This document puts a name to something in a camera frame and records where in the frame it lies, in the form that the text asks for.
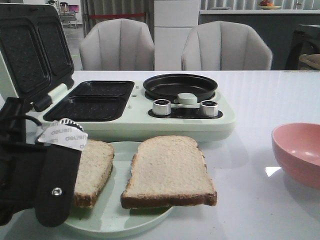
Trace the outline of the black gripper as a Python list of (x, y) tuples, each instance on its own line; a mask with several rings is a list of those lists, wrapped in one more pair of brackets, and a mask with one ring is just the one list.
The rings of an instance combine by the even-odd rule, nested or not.
[(36, 141), (44, 147), (26, 143), (26, 120), (42, 126), (27, 110), (26, 100), (17, 97), (8, 97), (0, 110), (0, 223), (34, 205), (43, 226), (57, 227), (70, 214), (88, 134), (75, 121), (62, 118), (38, 135)]

